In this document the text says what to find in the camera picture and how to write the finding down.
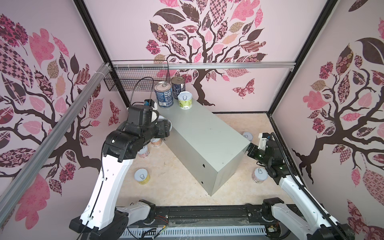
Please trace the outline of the light green small can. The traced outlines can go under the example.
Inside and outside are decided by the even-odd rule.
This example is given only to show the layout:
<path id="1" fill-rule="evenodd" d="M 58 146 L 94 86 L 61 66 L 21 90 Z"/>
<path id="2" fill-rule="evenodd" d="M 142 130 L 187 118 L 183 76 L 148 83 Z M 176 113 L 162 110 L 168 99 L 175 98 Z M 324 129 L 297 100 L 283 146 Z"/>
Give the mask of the light green small can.
<path id="1" fill-rule="evenodd" d="M 189 110 L 193 105 L 193 95 L 190 92 L 184 91 L 178 95 L 179 106 L 183 110 Z"/>

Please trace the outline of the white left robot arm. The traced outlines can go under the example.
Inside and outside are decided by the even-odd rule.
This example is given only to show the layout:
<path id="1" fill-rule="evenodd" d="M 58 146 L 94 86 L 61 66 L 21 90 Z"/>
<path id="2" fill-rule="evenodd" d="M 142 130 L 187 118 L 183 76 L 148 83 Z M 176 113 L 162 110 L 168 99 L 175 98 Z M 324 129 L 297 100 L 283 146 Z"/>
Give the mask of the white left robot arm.
<path id="1" fill-rule="evenodd" d="M 150 106 L 133 105 L 128 119 L 112 131 L 103 143 L 101 171 L 84 212 L 71 220 L 69 228 L 90 240 L 117 240 L 131 223 L 145 220 L 151 211 L 146 203 L 127 210 L 116 206 L 125 176 L 138 152 L 152 139 L 170 135 L 170 124 L 159 120 L 159 112 Z"/>

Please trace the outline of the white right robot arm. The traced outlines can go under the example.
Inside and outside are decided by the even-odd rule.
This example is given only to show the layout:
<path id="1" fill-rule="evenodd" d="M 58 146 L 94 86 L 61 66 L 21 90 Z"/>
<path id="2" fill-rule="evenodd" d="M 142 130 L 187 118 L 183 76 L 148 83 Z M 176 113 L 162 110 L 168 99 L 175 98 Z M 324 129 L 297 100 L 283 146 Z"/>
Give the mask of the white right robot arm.
<path id="1" fill-rule="evenodd" d="M 290 166 L 282 145 L 261 138 L 257 146 L 251 143 L 248 157 L 257 160 L 268 175 L 293 200 L 298 213 L 293 212 L 280 198 L 265 199 L 261 217 L 264 221 L 283 224 L 299 240 L 353 240 L 355 233 L 341 224 L 313 197 Z"/>

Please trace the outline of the dark blue tall can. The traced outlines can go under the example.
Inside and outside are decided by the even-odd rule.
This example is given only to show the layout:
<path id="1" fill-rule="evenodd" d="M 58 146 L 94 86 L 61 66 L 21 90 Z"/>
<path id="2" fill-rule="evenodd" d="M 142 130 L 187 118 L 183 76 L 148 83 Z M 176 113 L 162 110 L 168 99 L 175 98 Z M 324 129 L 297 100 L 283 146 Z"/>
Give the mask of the dark blue tall can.
<path id="1" fill-rule="evenodd" d="M 186 91 L 186 82 L 182 76 L 176 76 L 171 79 L 173 97 L 178 99 L 181 92 Z"/>

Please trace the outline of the blue white label can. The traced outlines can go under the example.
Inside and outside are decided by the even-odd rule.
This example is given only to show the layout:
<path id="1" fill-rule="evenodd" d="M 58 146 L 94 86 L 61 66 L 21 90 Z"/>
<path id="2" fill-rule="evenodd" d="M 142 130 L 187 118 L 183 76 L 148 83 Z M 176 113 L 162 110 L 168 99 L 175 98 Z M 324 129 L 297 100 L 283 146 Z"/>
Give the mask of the blue white label can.
<path id="1" fill-rule="evenodd" d="M 159 82 L 154 87 L 160 108 L 170 108 L 174 104 L 172 86 L 168 82 Z"/>

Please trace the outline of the teal label small can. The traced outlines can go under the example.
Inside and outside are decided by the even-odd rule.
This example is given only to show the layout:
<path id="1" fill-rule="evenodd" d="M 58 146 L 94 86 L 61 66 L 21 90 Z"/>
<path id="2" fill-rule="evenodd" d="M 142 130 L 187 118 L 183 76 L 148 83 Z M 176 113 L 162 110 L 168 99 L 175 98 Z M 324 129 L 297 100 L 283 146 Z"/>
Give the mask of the teal label small can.
<path id="1" fill-rule="evenodd" d="M 159 116 L 159 118 L 158 118 L 158 123 L 160 123 L 160 122 L 162 122 L 162 121 L 167 121 L 167 122 L 168 122 L 168 125 L 169 125 L 169 131 L 171 131 L 172 128 L 173 128 L 172 122 L 171 122 L 169 119 L 167 119 L 167 118 L 165 118 L 165 117 L 163 117 L 163 116 Z"/>

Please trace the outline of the orange label small can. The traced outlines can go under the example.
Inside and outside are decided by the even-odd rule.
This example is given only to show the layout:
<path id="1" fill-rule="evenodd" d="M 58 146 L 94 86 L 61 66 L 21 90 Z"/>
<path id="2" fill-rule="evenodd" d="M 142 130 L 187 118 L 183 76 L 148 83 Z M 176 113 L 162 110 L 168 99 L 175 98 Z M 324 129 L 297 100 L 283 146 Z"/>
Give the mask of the orange label small can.
<path id="1" fill-rule="evenodd" d="M 154 138 L 154 139 L 151 139 L 151 145 L 153 147 L 160 147 L 162 145 L 163 141 L 161 138 Z"/>

